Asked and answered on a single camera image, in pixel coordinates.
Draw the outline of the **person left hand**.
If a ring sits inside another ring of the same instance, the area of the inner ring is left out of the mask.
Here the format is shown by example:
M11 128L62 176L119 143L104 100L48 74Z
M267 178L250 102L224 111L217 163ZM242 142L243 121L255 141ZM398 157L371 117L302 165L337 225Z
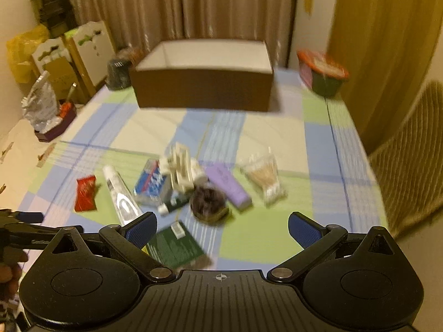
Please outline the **person left hand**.
M27 262L28 255L20 249L5 247L1 253L1 302L9 302L19 289L22 277L21 263Z

